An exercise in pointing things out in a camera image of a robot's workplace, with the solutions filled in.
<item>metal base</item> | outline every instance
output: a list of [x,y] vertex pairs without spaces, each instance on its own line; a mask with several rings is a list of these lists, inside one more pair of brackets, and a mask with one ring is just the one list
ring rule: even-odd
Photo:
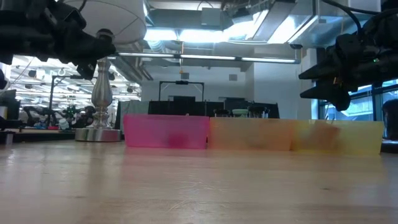
[[117,142],[121,140],[120,130],[81,128],[75,131],[75,140],[84,142]]

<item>wooden table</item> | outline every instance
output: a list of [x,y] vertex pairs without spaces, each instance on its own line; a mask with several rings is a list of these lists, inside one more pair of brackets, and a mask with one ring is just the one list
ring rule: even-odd
[[398,157],[15,144],[0,223],[398,223]]

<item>translucent plastic bin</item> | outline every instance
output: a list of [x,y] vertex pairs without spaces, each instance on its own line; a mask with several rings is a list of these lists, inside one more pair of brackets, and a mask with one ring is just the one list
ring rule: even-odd
[[126,114],[124,136],[129,147],[206,149],[210,120],[204,116]]

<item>lamp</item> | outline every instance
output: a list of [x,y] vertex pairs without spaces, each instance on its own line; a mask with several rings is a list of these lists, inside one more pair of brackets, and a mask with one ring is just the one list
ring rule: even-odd
[[[65,0],[65,3],[80,8],[87,21],[84,31],[114,44],[131,44],[144,38],[146,23],[143,0]],[[98,78],[93,88],[91,102],[96,113],[93,124],[77,129],[77,141],[112,142],[120,141],[120,130],[113,130],[108,123],[108,106],[112,103],[112,90],[109,84],[108,58],[98,60]]]

